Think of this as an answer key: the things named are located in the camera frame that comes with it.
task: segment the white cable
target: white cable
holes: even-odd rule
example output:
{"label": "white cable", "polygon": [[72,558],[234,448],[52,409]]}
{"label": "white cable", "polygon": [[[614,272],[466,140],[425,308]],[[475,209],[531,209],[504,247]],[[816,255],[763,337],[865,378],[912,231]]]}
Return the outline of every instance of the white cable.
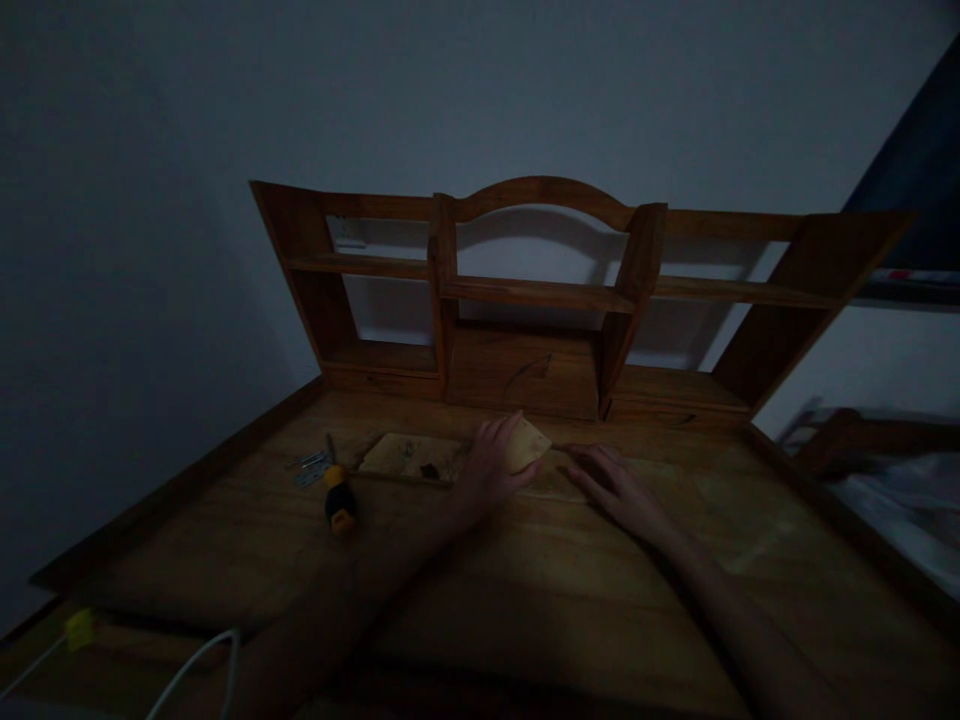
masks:
{"label": "white cable", "polygon": [[217,643],[227,639],[230,640],[230,669],[227,671],[227,690],[226,695],[223,698],[223,709],[220,711],[220,720],[224,720],[227,717],[230,712],[230,701],[233,700],[233,691],[237,684],[237,660],[240,657],[240,631],[236,628],[231,628],[230,630],[220,633],[215,638],[211,638],[203,647],[193,654],[193,657],[183,664],[183,667],[181,667],[177,671],[177,674],[173,676],[173,680],[170,681],[170,684],[167,685],[162,693],[160,693],[160,697],[157,698],[157,702],[147,715],[147,720],[154,720],[154,718],[157,716],[157,713],[160,712],[160,708],[163,707],[163,704],[167,701],[167,698],[170,697],[170,693],[172,693],[173,689],[177,686],[177,683],[180,682],[181,678],[187,674],[187,671],[200,658],[200,656]]}
{"label": "white cable", "polygon": [[47,648],[47,651],[46,651],[43,655],[41,655],[40,657],[38,657],[38,658],[37,658],[36,660],[34,660],[32,663],[30,663],[30,667],[28,667],[26,670],[24,670],[22,673],[20,673],[20,675],[17,677],[16,680],[14,680],[12,683],[10,683],[9,685],[7,685],[6,689],[5,689],[2,693],[0,693],[0,700],[3,700],[7,695],[9,695],[17,685],[19,685],[20,683],[23,682],[23,679],[24,679],[25,677],[27,677],[27,675],[29,675],[29,674],[32,673],[34,670],[36,670],[36,669],[37,669],[37,666],[39,666],[40,663],[42,663],[42,662],[43,662],[44,660],[46,660],[48,657],[50,657],[51,655],[53,655],[53,651],[56,650],[56,649],[57,649],[58,647],[60,647],[61,645],[63,645],[66,641],[67,641],[66,636],[65,636],[65,635],[61,635],[61,636],[60,636],[60,639],[57,640],[57,641],[56,641],[53,645],[51,645],[49,648]]}

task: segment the power cord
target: power cord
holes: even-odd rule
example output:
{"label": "power cord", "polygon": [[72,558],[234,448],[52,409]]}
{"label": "power cord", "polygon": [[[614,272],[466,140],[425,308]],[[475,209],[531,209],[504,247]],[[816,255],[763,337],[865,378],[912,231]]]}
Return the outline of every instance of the power cord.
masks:
{"label": "power cord", "polygon": [[[53,645],[47,648],[44,653],[30,663],[30,666],[20,673],[16,680],[10,683],[3,692],[0,692],[0,700],[3,700],[7,697],[13,690],[26,679],[34,670],[40,667],[41,663],[46,660],[48,657],[53,655],[57,649],[64,644],[67,644],[69,649],[72,651],[83,647],[84,645],[89,644],[93,641],[93,615],[89,610],[81,610],[76,615],[71,617],[65,623],[66,634],[61,635]],[[208,640],[199,650],[197,650],[193,656],[187,660],[183,666],[177,670],[177,674],[173,676],[173,679],[169,682],[163,692],[160,693],[160,697],[157,698],[157,702],[154,703],[153,708],[151,708],[149,714],[147,715],[147,720],[155,720],[157,714],[160,712],[160,708],[163,707],[163,704],[170,697],[174,688],[180,680],[183,679],[183,676],[187,674],[193,664],[200,659],[200,657],[207,652],[214,645],[223,642],[224,640],[230,641],[230,667],[227,671],[227,689],[226,694],[223,698],[223,709],[220,710],[220,720],[225,720],[230,713],[230,703],[233,700],[233,693],[236,690],[237,686],[237,671],[240,667],[240,631],[236,628],[231,628],[225,632],[220,633],[214,638]]]}
{"label": "power cord", "polygon": [[66,635],[62,635],[53,645],[51,645],[49,648],[47,648],[47,650],[43,653],[43,655],[41,655],[40,657],[38,657],[38,658],[37,658],[36,660],[34,660],[32,663],[30,663],[30,667],[28,667],[26,670],[24,670],[22,673],[20,673],[20,674],[17,676],[17,679],[14,680],[14,681],[13,681],[12,683],[10,683],[9,685],[7,685],[6,689],[5,689],[2,693],[0,693],[0,700],[3,700],[7,695],[9,695],[11,692],[13,692],[13,689],[14,689],[17,685],[19,685],[20,683],[22,683],[22,682],[24,681],[24,679],[27,677],[27,675],[29,675],[29,674],[32,673],[34,670],[36,670],[38,667],[40,667],[40,663],[42,663],[42,662],[43,662],[44,660],[46,660],[48,657],[50,657],[51,655],[53,655],[53,653],[57,650],[57,648],[59,648],[61,645],[63,645],[66,641],[67,641],[67,636],[66,636]]}
{"label": "power cord", "polygon": [[187,674],[187,671],[193,666],[193,664],[200,659],[200,657],[214,645],[224,640],[230,640],[230,669],[227,672],[227,692],[223,698],[223,709],[220,711],[220,720],[225,720],[227,715],[230,713],[230,702],[233,700],[233,693],[237,685],[237,670],[239,668],[239,658],[240,658],[240,631],[236,628],[231,628],[225,632],[220,633],[214,638],[211,638],[207,643],[197,650],[193,657],[187,660],[183,667],[181,667],[177,674],[173,676],[173,680],[170,681],[170,684],[160,693],[160,697],[157,698],[157,702],[154,704],[153,709],[147,714],[147,720],[154,720],[157,717],[157,713],[160,712],[160,708],[163,707],[163,704],[167,701],[167,698],[170,697],[170,694],[173,692],[173,689],[177,686],[177,683]]}

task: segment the wood grain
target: wood grain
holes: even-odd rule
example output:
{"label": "wood grain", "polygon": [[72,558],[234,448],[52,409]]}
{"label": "wood grain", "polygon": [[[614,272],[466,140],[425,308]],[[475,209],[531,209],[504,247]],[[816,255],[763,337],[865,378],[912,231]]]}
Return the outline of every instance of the wood grain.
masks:
{"label": "wood grain", "polygon": [[436,355],[429,345],[407,345],[378,340],[355,340],[342,345],[327,356],[323,369],[360,370],[425,378],[438,376]]}
{"label": "wood grain", "polygon": [[746,413],[749,408],[710,373],[627,365],[614,397],[681,408]]}
{"label": "wood grain", "polygon": [[326,385],[350,392],[400,395],[403,397],[442,400],[439,377],[415,377],[385,372],[348,370],[346,368],[324,369]]}
{"label": "wood grain", "polygon": [[460,306],[456,300],[443,298],[443,289],[457,276],[457,226],[454,222],[454,201],[448,195],[433,197],[433,217],[427,241],[427,262],[430,268],[430,305],[433,310],[433,342],[440,370],[440,387],[447,393],[450,363],[453,359],[453,335]]}
{"label": "wood grain", "polygon": [[293,270],[332,272],[341,275],[369,275],[411,280],[428,279],[427,263],[424,260],[352,255],[339,252],[289,258],[287,267]]}
{"label": "wood grain", "polygon": [[714,378],[755,415],[911,221],[908,213],[808,216],[769,282],[836,304],[827,310],[755,305],[714,367]]}
{"label": "wood grain", "polygon": [[661,275],[657,278],[653,296],[784,307],[832,308],[837,304],[833,298],[777,287],[770,282],[742,282],[671,275]]}
{"label": "wood grain", "polygon": [[461,321],[447,402],[597,419],[594,333]]}
{"label": "wood grain", "polygon": [[432,207],[428,197],[323,193],[324,213],[340,217],[429,222]]}
{"label": "wood grain", "polygon": [[286,264],[288,257],[333,253],[321,194],[256,181],[250,188],[310,346],[322,363],[325,353],[357,339],[347,289],[338,274],[293,271]]}
{"label": "wood grain", "polygon": [[896,592],[912,603],[933,627],[960,647],[960,612],[956,600],[905,558],[846,503],[833,495],[822,483],[803,472],[779,445],[755,425],[751,424],[746,428],[744,438],[777,471],[780,478],[816,510],[830,527],[856,548]]}
{"label": "wood grain", "polygon": [[623,400],[616,396],[610,403],[606,419],[609,422],[634,425],[661,425],[682,428],[688,432],[733,432],[743,429],[747,418],[742,413],[682,408],[666,401],[663,403]]}
{"label": "wood grain", "polygon": [[667,237],[790,242],[806,216],[769,213],[670,210]]}
{"label": "wood grain", "polygon": [[[283,466],[334,436],[355,466],[384,432],[467,440],[489,411],[363,393],[320,401],[90,578],[85,599],[195,627],[262,627],[316,573],[415,524],[444,492],[360,479],[349,546],[323,488]],[[658,499],[826,674],[856,715],[950,716],[958,652],[742,441],[633,424],[531,420],[557,444],[606,442],[645,463]],[[747,709],[669,582],[591,507],[517,497],[437,558],[364,657],[496,673],[719,717]]]}
{"label": "wood grain", "polygon": [[630,346],[660,274],[663,254],[665,204],[641,205],[630,219],[630,237],[623,253],[614,288],[634,303],[629,316],[607,313],[600,331],[601,412],[606,414],[610,392],[623,372]]}
{"label": "wood grain", "polygon": [[444,287],[443,297],[619,313],[631,313],[634,308],[633,302],[618,295],[612,287],[603,285],[572,285],[467,275],[458,275],[448,282]]}
{"label": "wood grain", "polygon": [[457,222],[470,222],[494,210],[515,205],[559,205],[578,210],[623,232],[633,208],[592,185],[568,178],[538,175],[490,185],[457,200]]}

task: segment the arched top panel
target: arched top panel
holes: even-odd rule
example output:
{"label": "arched top panel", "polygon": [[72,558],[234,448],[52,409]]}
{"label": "arched top panel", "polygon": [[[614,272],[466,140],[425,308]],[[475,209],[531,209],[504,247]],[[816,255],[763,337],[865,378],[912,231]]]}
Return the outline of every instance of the arched top panel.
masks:
{"label": "arched top panel", "polygon": [[455,200],[455,204],[457,222],[516,205],[559,205],[590,215],[618,232],[627,231],[634,211],[592,185],[548,175],[504,180]]}

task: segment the wooden desk surface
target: wooden desk surface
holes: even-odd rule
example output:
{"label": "wooden desk surface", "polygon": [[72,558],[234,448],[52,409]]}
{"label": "wooden desk surface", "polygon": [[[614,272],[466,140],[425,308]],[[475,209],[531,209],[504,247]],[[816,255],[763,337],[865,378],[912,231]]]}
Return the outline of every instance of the wooden desk surface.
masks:
{"label": "wooden desk surface", "polygon": [[[356,462],[384,432],[467,438],[488,411],[325,393],[158,532],[102,568],[80,598],[219,629],[276,618],[316,570],[402,532],[442,489],[358,478],[348,543],[324,489],[291,459],[333,434]],[[636,458],[668,510],[713,552],[843,695],[872,717],[946,715],[960,657],[739,439],[531,418],[554,442]],[[517,497],[450,548],[392,608],[372,652],[724,717],[747,710],[648,556],[588,505]]]}

